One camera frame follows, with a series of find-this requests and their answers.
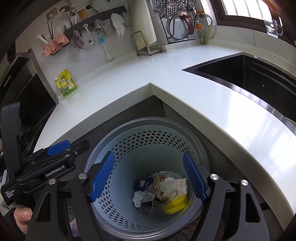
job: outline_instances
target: black sink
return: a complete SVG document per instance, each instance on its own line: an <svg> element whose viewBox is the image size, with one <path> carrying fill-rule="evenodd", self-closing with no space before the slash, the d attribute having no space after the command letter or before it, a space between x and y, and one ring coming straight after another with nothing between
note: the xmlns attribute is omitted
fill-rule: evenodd
<svg viewBox="0 0 296 241"><path fill-rule="evenodd" d="M267 61L239 53L191 66L184 71L226 85L272 114L277 110L296 122L296 79Z"/></svg>

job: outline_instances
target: human hand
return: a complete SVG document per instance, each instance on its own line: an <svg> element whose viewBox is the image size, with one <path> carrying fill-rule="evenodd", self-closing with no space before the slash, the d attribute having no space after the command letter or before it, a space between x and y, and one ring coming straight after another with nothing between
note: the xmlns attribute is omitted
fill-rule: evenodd
<svg viewBox="0 0 296 241"><path fill-rule="evenodd" d="M31 220L32 217L32 210L27 207L17 207L14 211L15 221L19 229L24 233L27 234L28 231L28 221Z"/></svg>

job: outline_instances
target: metal bolt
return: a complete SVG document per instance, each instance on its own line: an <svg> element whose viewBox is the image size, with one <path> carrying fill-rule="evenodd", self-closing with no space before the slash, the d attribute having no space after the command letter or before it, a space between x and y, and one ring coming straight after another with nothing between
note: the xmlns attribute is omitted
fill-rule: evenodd
<svg viewBox="0 0 296 241"><path fill-rule="evenodd" d="M49 183L49 185L55 184L55 179L54 178L50 179L48 183Z"/></svg>
<svg viewBox="0 0 296 241"><path fill-rule="evenodd" d="M213 180L218 180L219 176L217 174L211 174L210 177L213 179Z"/></svg>
<svg viewBox="0 0 296 241"><path fill-rule="evenodd" d="M248 186L248 181L246 181L246 180L241 180L241 183L242 183L242 185L244 185L244 186Z"/></svg>
<svg viewBox="0 0 296 241"><path fill-rule="evenodd" d="M87 177L86 173L80 173L78 176L79 179L85 179L86 177Z"/></svg>

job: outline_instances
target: white countertop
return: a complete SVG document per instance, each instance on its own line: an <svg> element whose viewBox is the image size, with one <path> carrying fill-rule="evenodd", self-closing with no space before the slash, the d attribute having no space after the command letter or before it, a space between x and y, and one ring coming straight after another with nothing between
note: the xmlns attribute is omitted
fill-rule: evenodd
<svg viewBox="0 0 296 241"><path fill-rule="evenodd" d="M65 139L73 142L116 114L156 95L234 162L286 228L296 212L296 193L290 188L296 181L296 136L247 97L182 71L242 51L295 72L294 66L271 53L254 47L246 49L240 44L233 44L232 48L197 45L151 57L132 53L77 82L78 89L53 111L35 151Z"/></svg>

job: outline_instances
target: power outlet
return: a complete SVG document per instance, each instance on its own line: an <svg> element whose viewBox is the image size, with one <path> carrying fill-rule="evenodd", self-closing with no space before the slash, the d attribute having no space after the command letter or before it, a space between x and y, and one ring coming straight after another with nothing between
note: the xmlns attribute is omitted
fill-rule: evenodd
<svg viewBox="0 0 296 241"><path fill-rule="evenodd" d="M46 14L46 18L47 20L51 20L53 17L55 17L56 15L58 15L58 12L57 12L57 8L55 7L53 10L51 10L50 12L48 12Z"/></svg>

